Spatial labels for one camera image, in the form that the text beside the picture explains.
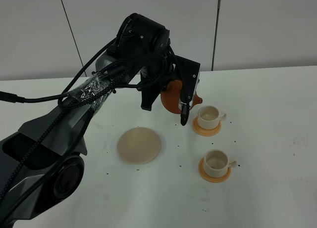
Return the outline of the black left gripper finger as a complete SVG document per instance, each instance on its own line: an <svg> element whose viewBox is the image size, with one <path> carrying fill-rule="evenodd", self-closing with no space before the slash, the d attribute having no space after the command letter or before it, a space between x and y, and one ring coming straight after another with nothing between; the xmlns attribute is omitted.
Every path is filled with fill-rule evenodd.
<svg viewBox="0 0 317 228"><path fill-rule="evenodd" d="M151 111L152 104L156 100L156 98L160 94L160 90L157 88L148 88L141 90L142 100L141 100L141 108L143 110Z"/></svg>

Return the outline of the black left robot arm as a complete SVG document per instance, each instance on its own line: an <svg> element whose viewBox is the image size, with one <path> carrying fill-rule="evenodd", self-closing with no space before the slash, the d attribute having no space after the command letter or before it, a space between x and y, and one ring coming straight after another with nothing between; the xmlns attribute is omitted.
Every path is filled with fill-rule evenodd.
<svg viewBox="0 0 317 228"><path fill-rule="evenodd" d="M141 92L141 108L153 102L169 83L180 80L176 105L187 123L199 82L200 64L175 55L169 30L140 14L129 15L112 41L90 60L95 71L83 84L73 82L61 94L27 99L2 92L2 101L57 101L48 114L25 122L0 143L0 225L11 228L68 198L84 174L84 134L110 94L117 89Z"/></svg>

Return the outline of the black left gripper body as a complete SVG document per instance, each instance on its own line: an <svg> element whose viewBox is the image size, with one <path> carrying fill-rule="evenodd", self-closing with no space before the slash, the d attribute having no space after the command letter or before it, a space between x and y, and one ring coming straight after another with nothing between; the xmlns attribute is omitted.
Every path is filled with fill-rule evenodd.
<svg viewBox="0 0 317 228"><path fill-rule="evenodd" d="M199 77L200 63L180 56L169 55L167 57L166 70L163 71L162 64L158 66L148 65L141 69L141 81L138 90L157 88L160 92L164 91L167 85L174 80L181 80L185 95L190 90L191 96L194 94L196 78Z"/></svg>

